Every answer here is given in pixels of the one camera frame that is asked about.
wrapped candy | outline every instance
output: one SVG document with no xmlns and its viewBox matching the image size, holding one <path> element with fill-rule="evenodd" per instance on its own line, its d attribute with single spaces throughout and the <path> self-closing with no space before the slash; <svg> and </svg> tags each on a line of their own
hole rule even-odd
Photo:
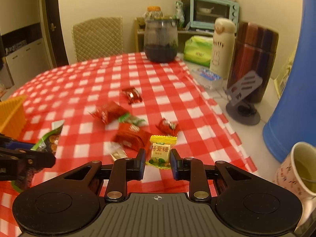
<svg viewBox="0 0 316 237">
<path fill-rule="evenodd" d="M 158 130 L 160 130 L 162 133 L 170 135 L 170 136 L 177 136 L 180 127 L 179 124 L 170 122 L 167 119 L 160 120 L 159 124 L 156 125 Z"/>
<path fill-rule="evenodd" d="M 43 135 L 43 137 L 31 148 L 31 150 L 53 153 L 55 155 L 64 121 L 62 120 L 60 122 L 61 124 L 57 124 L 56 128 Z M 30 188 L 34 175 L 42 170 L 42 168 L 33 167 L 21 170 L 16 180 L 11 182 L 13 189 L 18 192 L 22 192 Z"/>
<path fill-rule="evenodd" d="M 129 124 L 133 124 L 135 126 L 139 126 L 142 122 L 145 121 L 145 119 L 138 118 L 136 116 L 133 116 L 130 113 L 126 113 L 123 116 L 119 117 L 118 121 L 120 123 L 129 123 Z"/>
<path fill-rule="evenodd" d="M 117 105 L 114 101 L 98 107 L 94 112 L 90 113 L 93 117 L 101 119 L 105 125 L 110 124 L 113 120 L 128 113 L 127 109 Z"/>
<path fill-rule="evenodd" d="M 122 89 L 122 92 L 125 95 L 127 95 L 128 104 L 143 101 L 142 97 L 140 96 L 139 92 L 135 89 L 135 87 L 128 87 L 128 88 Z"/>
<path fill-rule="evenodd" d="M 148 150 L 150 147 L 151 133 L 140 129 L 138 126 L 120 123 L 116 135 L 112 141 L 127 146 L 135 151 L 143 148 Z"/>
<path fill-rule="evenodd" d="M 177 143 L 177 138 L 173 136 L 153 135 L 150 138 L 153 144 L 151 148 L 151 158 L 147 164 L 151 164 L 160 169 L 170 169 L 170 150 Z"/>
<path fill-rule="evenodd" d="M 105 146 L 105 154 L 110 154 L 113 161 L 127 158 L 127 155 L 122 149 L 122 146 L 116 142 L 110 142 Z"/>
</svg>

wall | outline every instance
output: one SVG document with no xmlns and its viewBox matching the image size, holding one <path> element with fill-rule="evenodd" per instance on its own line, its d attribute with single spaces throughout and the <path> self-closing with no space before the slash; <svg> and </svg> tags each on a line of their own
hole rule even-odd
<svg viewBox="0 0 316 237">
<path fill-rule="evenodd" d="M 60 20 L 69 63 L 75 62 L 72 25 L 91 18 L 122 16 L 124 51 L 135 50 L 133 19 L 141 16 L 149 5 L 158 5 L 165 14 L 173 14 L 176 0 L 59 0 Z M 279 32 L 280 39 L 272 76 L 293 50 L 301 24 L 301 0 L 238 0 L 241 19 L 268 26 Z"/>
<path fill-rule="evenodd" d="M 237 0 L 241 6 L 241 20 L 270 27 L 279 33 L 279 43 L 272 77 L 295 48 L 298 40 L 302 0 Z"/>
<path fill-rule="evenodd" d="M 133 20 L 147 6 L 160 6 L 165 14 L 173 14 L 177 0 L 58 0 L 60 22 L 69 63 L 75 62 L 71 28 L 74 24 L 96 17 L 123 17 L 124 52 L 135 50 Z"/>
</svg>

toaster oven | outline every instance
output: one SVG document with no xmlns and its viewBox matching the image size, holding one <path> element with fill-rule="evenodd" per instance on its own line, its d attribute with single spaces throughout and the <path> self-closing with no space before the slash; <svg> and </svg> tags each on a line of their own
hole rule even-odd
<svg viewBox="0 0 316 237">
<path fill-rule="evenodd" d="M 182 0 L 184 25 L 214 30 L 217 18 L 227 18 L 238 25 L 239 4 L 229 0 Z"/>
</svg>

red candy wrapper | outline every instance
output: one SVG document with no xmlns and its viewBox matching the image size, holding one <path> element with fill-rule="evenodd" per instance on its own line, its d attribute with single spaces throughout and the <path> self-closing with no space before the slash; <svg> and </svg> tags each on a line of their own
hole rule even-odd
<svg viewBox="0 0 316 237">
<path fill-rule="evenodd" d="M 140 129 L 138 126 L 120 123 L 116 135 L 112 141 L 127 146 L 135 151 L 143 148 L 146 151 L 150 147 L 151 133 Z"/>
<path fill-rule="evenodd" d="M 156 125 L 156 127 L 158 128 L 158 130 L 160 130 L 162 133 L 167 134 L 167 135 L 171 135 L 176 137 L 180 127 L 179 124 L 177 123 L 172 123 L 167 119 L 162 119 L 160 120 L 159 124 Z"/>
<path fill-rule="evenodd" d="M 139 92 L 135 89 L 135 87 L 127 87 L 122 89 L 122 92 L 127 95 L 128 104 L 142 102 L 143 99 L 140 96 Z"/>
<path fill-rule="evenodd" d="M 93 117 L 101 119 L 105 125 L 110 124 L 113 120 L 129 113 L 127 109 L 117 105 L 114 101 L 98 107 L 94 112 L 90 113 Z"/>
</svg>

quilted chair cover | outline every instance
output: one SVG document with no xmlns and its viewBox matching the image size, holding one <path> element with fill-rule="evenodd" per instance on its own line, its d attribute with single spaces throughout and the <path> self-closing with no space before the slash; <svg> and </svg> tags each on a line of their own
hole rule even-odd
<svg viewBox="0 0 316 237">
<path fill-rule="evenodd" d="M 72 27 L 78 62 L 123 53 L 122 17 L 96 18 Z"/>
</svg>

